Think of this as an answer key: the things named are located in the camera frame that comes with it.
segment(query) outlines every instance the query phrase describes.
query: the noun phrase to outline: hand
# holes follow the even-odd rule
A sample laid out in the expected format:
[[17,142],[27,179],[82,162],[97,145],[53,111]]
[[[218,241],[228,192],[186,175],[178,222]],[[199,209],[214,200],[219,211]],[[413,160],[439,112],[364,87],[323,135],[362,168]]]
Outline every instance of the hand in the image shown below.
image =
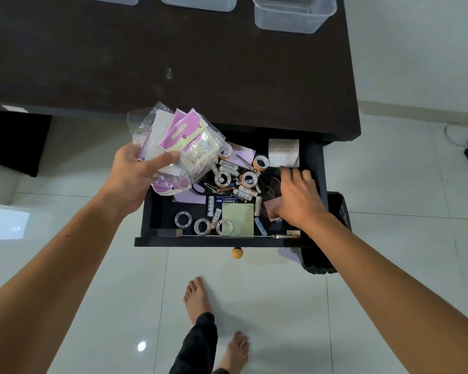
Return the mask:
[[282,206],[271,210],[272,217],[280,216],[289,224],[305,231],[309,222],[327,211],[317,192],[315,181],[309,170],[280,167]]
[[104,203],[108,203],[122,218],[138,210],[155,173],[180,157],[179,152],[171,151],[140,162],[137,160],[138,154],[139,148],[133,143],[121,147],[116,152],[108,180],[96,196],[103,198]]

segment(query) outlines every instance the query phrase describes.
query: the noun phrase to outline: dark wooden table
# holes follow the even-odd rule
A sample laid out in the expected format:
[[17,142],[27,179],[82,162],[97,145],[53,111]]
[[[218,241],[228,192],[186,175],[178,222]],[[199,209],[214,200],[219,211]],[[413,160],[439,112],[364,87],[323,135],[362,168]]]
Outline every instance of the dark wooden table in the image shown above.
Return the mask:
[[360,135],[343,0],[312,35],[231,13],[139,0],[0,0],[0,103],[111,116],[163,101],[213,123]]

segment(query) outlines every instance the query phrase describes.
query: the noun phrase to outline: green paper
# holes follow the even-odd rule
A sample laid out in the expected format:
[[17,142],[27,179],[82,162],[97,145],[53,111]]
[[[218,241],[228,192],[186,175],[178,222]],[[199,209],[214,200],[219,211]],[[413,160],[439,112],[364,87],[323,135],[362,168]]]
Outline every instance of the green paper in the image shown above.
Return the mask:
[[222,219],[232,222],[229,236],[254,236],[253,203],[224,203]]

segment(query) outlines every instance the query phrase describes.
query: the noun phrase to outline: black pants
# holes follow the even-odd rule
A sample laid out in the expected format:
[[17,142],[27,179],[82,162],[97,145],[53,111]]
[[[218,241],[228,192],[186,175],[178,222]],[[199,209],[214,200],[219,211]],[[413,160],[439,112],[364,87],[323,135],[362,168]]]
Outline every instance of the black pants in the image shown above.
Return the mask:
[[[196,325],[191,328],[182,343],[170,374],[211,374],[217,341],[217,326],[213,314],[205,312],[199,315]],[[213,374],[229,374],[229,372],[217,369]]]

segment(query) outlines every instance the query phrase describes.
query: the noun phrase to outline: foot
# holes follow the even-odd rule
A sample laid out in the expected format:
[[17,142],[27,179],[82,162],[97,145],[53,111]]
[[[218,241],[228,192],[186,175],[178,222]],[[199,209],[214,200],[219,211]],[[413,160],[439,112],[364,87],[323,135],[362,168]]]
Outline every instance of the foot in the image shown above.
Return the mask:
[[229,374],[240,374],[248,362],[248,338],[241,332],[236,332],[229,343],[224,358],[220,361],[218,369],[225,369]]
[[186,287],[186,294],[184,295],[184,303],[186,304],[189,318],[194,325],[196,325],[196,319],[199,315],[205,312],[213,313],[205,286],[200,277],[194,278],[194,281],[189,281]]

